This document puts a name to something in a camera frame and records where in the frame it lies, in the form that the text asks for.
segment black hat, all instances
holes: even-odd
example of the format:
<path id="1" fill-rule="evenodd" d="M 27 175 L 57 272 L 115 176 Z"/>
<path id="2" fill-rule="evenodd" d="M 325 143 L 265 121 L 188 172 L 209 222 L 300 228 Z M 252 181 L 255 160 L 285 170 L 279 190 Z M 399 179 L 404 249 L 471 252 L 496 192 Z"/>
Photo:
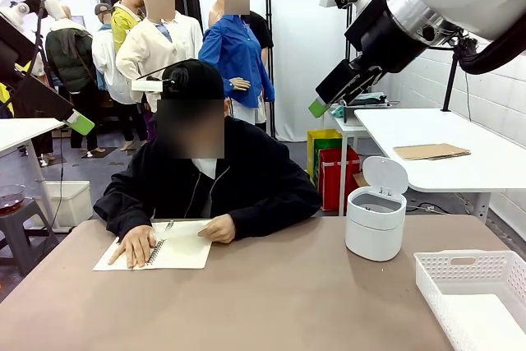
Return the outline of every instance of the black hat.
<path id="1" fill-rule="evenodd" d="M 207 62 L 188 59 L 174 63 L 163 72 L 161 99 L 213 100 L 224 99 L 223 78 Z"/>
<path id="2" fill-rule="evenodd" d="M 223 78 L 207 62 L 189 59 L 174 63 L 164 71 L 163 80 L 157 121 L 159 117 L 167 121 L 191 121 L 205 112 L 223 108 Z"/>

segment yellow crate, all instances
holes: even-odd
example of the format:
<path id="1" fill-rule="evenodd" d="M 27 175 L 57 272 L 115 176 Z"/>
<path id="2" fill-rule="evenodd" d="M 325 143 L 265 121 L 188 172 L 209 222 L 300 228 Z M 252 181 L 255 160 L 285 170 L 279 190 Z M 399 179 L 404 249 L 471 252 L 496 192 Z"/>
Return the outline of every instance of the yellow crate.
<path id="1" fill-rule="evenodd" d="M 341 139 L 342 135 L 336 129 L 314 129 L 307 131 L 307 173 L 314 177 L 314 140 Z"/>

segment yellow shirt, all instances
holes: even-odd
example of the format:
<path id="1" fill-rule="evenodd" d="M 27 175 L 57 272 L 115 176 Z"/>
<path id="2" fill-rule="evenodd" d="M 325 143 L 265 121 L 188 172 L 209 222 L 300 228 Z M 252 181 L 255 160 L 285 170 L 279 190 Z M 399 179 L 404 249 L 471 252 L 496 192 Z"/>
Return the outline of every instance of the yellow shirt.
<path id="1" fill-rule="evenodd" d="M 115 53 L 118 53 L 128 32 L 137 26 L 141 20 L 142 18 L 132 12 L 128 7 L 123 6 L 120 2 L 115 3 L 112 13 L 112 32 Z"/>
<path id="2" fill-rule="evenodd" d="M 27 65 L 25 65 L 25 67 L 20 67 L 20 66 L 16 65 L 16 68 L 19 69 L 19 70 L 23 70 L 24 72 L 27 72 L 27 70 L 30 67 L 30 64 L 31 64 L 31 62 L 29 62 Z M 9 92 L 7 92 L 7 87 L 0 82 L 0 101 L 2 103 L 6 103 L 9 100 L 9 98 L 10 98 L 10 95 L 9 95 Z M 13 110 L 12 104 L 9 104 L 7 106 L 7 108 L 9 109 L 9 111 L 11 111 L 11 114 L 14 116 L 15 115 L 15 110 Z"/>

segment hand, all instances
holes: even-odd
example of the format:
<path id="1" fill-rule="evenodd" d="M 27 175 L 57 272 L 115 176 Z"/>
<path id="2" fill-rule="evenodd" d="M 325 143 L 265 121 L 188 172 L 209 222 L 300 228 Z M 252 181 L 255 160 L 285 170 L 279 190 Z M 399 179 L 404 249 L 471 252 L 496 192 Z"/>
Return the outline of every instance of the hand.
<path id="1" fill-rule="evenodd" d="M 228 244 L 236 237 L 236 226 L 230 215 L 225 214 L 212 219 L 198 234 L 201 238 L 208 238 L 211 242 Z"/>
<path id="2" fill-rule="evenodd" d="M 250 81 L 243 80 L 241 77 L 231 78 L 230 82 L 233 85 L 233 90 L 248 90 L 250 88 Z"/>
<path id="3" fill-rule="evenodd" d="M 128 269 L 133 269 L 136 265 L 143 267 L 150 259 L 150 249 L 154 248 L 155 244 L 154 229 L 149 225 L 137 226 L 126 233 L 108 264 L 112 265 L 126 252 Z"/>

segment red container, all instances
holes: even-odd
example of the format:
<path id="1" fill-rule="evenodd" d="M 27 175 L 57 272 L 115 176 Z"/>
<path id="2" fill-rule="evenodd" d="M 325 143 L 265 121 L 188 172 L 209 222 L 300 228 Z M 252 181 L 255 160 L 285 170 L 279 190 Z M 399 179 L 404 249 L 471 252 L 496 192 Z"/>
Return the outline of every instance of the red container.
<path id="1" fill-rule="evenodd" d="M 321 205 L 323 211 L 339 210 L 341 159 L 342 150 L 340 148 L 329 148 L 320 151 L 318 189 L 323 198 Z M 360 157 L 352 148 L 348 148 L 347 167 L 345 168 L 345 207 L 347 206 L 348 194 L 358 188 L 353 177 L 355 173 L 360 173 Z"/>

